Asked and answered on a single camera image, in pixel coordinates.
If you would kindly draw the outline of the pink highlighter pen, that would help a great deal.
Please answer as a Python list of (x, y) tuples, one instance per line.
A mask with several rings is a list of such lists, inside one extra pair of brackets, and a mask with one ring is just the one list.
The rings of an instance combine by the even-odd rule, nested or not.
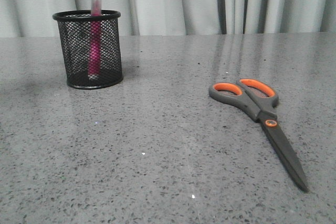
[[(91, 0), (91, 16), (101, 16), (102, 0)], [(101, 21), (94, 20), (90, 23), (91, 41), (90, 54), (88, 62), (89, 80), (97, 80), (100, 74), (100, 57), (101, 57)]]

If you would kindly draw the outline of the grey orange scissors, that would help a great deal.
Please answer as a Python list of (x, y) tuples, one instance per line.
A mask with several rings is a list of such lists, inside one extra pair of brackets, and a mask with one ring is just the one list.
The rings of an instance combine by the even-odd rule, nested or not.
[(302, 191), (309, 191), (299, 158), (278, 123), (279, 96), (273, 88), (259, 80), (245, 78), (236, 83), (215, 83), (208, 88), (208, 93), (212, 99), (239, 108), (259, 123), (293, 182)]

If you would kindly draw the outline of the black mesh pen cup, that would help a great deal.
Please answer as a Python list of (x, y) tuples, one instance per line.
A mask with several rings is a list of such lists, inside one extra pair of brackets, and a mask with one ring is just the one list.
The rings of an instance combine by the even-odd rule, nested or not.
[[(99, 89), (123, 80), (118, 19), (120, 12), (103, 10), (92, 17), (89, 10), (74, 10), (53, 14), (58, 24), (67, 85), (77, 89)], [(101, 21), (100, 74), (97, 80), (88, 78), (90, 54), (90, 23)]]

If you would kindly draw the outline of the grey curtain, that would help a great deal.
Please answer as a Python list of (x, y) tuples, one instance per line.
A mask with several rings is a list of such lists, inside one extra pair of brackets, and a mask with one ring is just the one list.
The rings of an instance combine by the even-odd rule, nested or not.
[(121, 35), (335, 31), (335, 0), (102, 0)]

